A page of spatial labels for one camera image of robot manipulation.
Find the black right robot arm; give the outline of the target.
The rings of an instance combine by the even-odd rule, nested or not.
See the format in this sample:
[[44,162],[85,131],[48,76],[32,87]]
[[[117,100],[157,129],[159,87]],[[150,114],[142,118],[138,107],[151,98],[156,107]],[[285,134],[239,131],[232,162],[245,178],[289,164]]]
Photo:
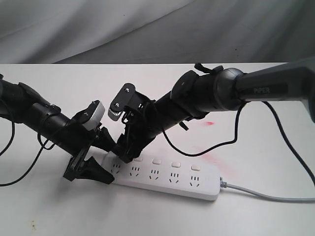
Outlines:
[[315,59],[307,58],[245,73],[237,68],[208,69],[197,63],[172,90],[158,100],[126,83],[110,104],[108,115],[121,120],[119,158],[137,158],[157,135],[184,121],[203,119],[211,112],[236,111],[251,101],[301,101],[315,116]]

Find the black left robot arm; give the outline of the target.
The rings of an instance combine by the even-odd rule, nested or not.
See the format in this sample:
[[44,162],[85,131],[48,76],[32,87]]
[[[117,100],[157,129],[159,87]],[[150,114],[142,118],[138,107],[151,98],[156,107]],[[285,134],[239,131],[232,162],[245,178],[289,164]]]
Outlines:
[[24,83],[0,81],[0,116],[12,125],[24,124],[37,133],[41,149],[48,149],[45,137],[71,155],[64,178],[89,179],[105,184],[114,181],[112,173],[86,154],[90,147],[116,152],[116,143],[106,127],[101,125],[105,108],[99,100],[79,111],[72,118],[62,114],[60,107],[49,103],[37,91]]

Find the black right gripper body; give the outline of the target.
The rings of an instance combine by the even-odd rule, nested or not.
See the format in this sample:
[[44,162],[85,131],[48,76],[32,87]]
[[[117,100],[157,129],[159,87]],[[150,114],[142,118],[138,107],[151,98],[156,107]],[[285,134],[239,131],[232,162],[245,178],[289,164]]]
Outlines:
[[122,123],[125,125],[125,132],[118,138],[119,142],[128,144],[128,152],[132,145],[148,146],[162,132],[160,124],[163,118],[163,105],[164,97],[151,100],[135,92],[123,111]]

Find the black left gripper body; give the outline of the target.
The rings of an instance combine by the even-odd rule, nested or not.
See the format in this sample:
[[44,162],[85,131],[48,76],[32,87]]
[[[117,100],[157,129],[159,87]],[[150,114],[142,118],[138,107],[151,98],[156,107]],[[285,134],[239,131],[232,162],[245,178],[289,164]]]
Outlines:
[[79,179],[79,167],[92,146],[96,129],[88,131],[80,122],[85,110],[78,112],[73,118],[62,113],[49,117],[49,140],[71,155],[63,177],[69,181]]

